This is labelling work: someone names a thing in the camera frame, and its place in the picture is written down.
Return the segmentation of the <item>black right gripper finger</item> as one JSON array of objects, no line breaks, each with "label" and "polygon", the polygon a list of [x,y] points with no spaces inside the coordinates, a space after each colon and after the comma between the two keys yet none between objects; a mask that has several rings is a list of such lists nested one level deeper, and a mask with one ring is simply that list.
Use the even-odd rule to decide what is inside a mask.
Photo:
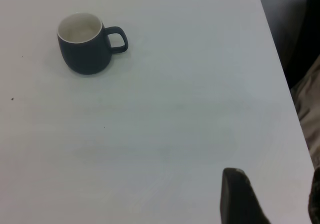
[{"label": "black right gripper finger", "polygon": [[245,172],[238,168],[225,168],[222,174],[221,222],[269,223]]}]

